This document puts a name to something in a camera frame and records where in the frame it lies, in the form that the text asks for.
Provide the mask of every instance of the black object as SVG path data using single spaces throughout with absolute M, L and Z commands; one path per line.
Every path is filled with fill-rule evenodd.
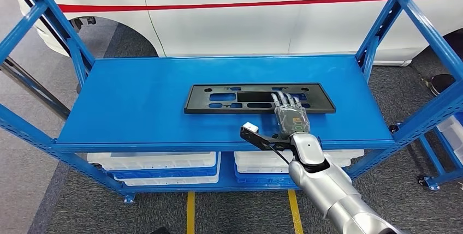
M 165 227 L 161 227 L 150 234 L 170 234 L 170 232 Z
M 245 141 L 258 147 L 261 151 L 283 151 L 285 149 L 293 150 L 290 139 L 276 139 L 267 137 L 259 133 L 252 132 L 251 130 L 241 127 L 240 136 Z
M 424 186 L 424 187 L 429 187 L 428 183 L 424 180 L 426 176 L 424 175 L 418 175 L 417 176 L 417 182 L 418 184 L 420 184 L 421 186 Z
M 302 165 L 304 170 L 307 171 L 308 173 L 317 173 L 317 172 L 326 170 L 330 167 L 330 163 L 327 161 L 327 159 L 325 159 L 322 163 L 317 164 L 317 165 L 306 165 L 299 160 L 299 157 L 297 155 L 295 155 L 295 157 L 297 158 L 299 163 Z
M 389 126 L 389 131 L 392 132 L 392 133 L 396 133 L 397 131 L 399 131 L 399 126 L 397 126 L 397 125 L 390 125 L 390 126 Z
M 437 96 L 441 94 L 446 88 L 450 87 L 455 82 L 455 78 L 450 74 L 439 74 L 433 76 L 429 82 L 429 89 Z
M 336 107 L 319 83 L 193 85 L 184 112 L 273 113 L 272 93 L 281 91 L 298 97 L 307 113 L 335 113 Z

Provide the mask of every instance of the robotic arm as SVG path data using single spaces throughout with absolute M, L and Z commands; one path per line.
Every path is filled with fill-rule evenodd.
M 241 137 L 261 150 L 279 153 L 291 149 L 294 159 L 289 174 L 317 209 L 328 217 L 342 234 L 402 234 L 368 206 L 352 186 L 352 180 L 329 154 L 323 153 L 318 139 L 310 134 L 305 109 L 300 101 L 281 91 L 272 94 L 275 114 L 280 125 L 278 138 L 258 134 L 258 128 L 246 123 Z

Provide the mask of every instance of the red stripe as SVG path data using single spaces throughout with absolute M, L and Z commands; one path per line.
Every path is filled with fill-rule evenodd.
M 215 4 L 191 4 L 191 5 L 158 5 L 158 6 L 97 6 L 97 5 L 58 5 L 63 12 L 111 12 L 111 11 L 139 11 L 139 10 L 170 10 L 170 9 L 210 9 L 210 8 L 232 8 L 232 7 L 257 7 L 277 5 L 299 5 L 319 3 L 343 3 L 363 1 L 385 1 L 385 0 L 296 0 L 296 1 L 264 1 L 244 3 L 215 3 Z

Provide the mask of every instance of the floor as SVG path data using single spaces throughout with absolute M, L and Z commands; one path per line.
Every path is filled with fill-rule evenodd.
M 0 0 L 0 7 L 7 8 L 0 11 L 2 26 L 9 26 L 0 29 L 2 38 L 20 14 L 16 0 Z M 84 26 L 80 35 L 96 57 L 155 56 L 143 38 L 109 21 L 99 20 L 91 29 Z M 458 33 L 449 40 L 459 53 L 463 53 L 462 40 Z M 11 56 L 72 106 L 77 82 L 67 57 L 49 50 L 34 32 L 27 34 Z M 386 121 L 401 121 L 429 101 L 432 95 L 422 79 L 444 71 L 430 50 L 409 67 L 375 67 L 370 87 Z M 2 104 L 56 136 L 61 120 L 3 75 L 0 82 Z M 445 167 L 451 167 L 434 135 L 427 137 Z M 413 143 L 362 175 L 354 185 L 373 209 L 410 233 L 460 233 L 463 190 L 456 182 L 444 184 L 436 192 L 419 186 L 416 175 L 435 173 L 429 163 L 421 146 Z M 172 234 L 185 233 L 186 194 L 142 194 L 137 195 L 136 204 L 125 205 L 121 197 L 3 131 L 0 171 L 0 233 L 148 234 L 162 226 Z M 305 233 L 335 233 L 302 193 L 296 195 Z M 195 232 L 294 233 L 288 194 L 197 193 Z

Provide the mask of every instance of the blue metal shelf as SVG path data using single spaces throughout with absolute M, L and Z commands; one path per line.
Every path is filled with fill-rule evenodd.
M 342 143 L 353 146 L 352 142 L 367 148 L 395 144 L 350 55 L 99 59 L 54 148 L 101 152 L 98 144 L 128 143 L 132 152 L 138 152 L 141 143 L 151 144 L 149 151 L 157 152 L 190 151 L 191 146 L 196 151 L 255 151 L 240 138 L 240 126 L 251 122 L 261 133 L 272 135 L 279 130 L 275 115 L 185 114 L 191 85 L 307 80 L 321 83 L 336 105 L 336 113 L 309 115 L 311 132 L 324 147 L 332 142 L 335 148 Z
M 388 0 L 354 55 L 196 58 L 118 58 L 95 61 L 53 0 L 25 0 L 31 11 L 0 43 L 0 64 L 40 18 L 69 52 L 82 87 L 57 139 L 0 105 L 0 127 L 133 202 L 135 193 L 162 191 L 257 191 L 286 189 L 240 184 L 231 151 L 253 151 L 239 138 L 245 122 L 271 135 L 274 115 L 186 115 L 191 85 L 205 83 L 319 82 L 336 113 L 310 114 L 311 133 L 324 149 L 370 149 L 347 173 L 356 178 L 447 117 L 463 109 L 463 63 L 412 0 Z M 376 49 L 402 11 L 411 18 L 456 82 L 390 133 L 368 88 Z M 222 151 L 219 182 L 128 187 L 75 152 Z M 449 178 L 461 176 L 459 167 Z

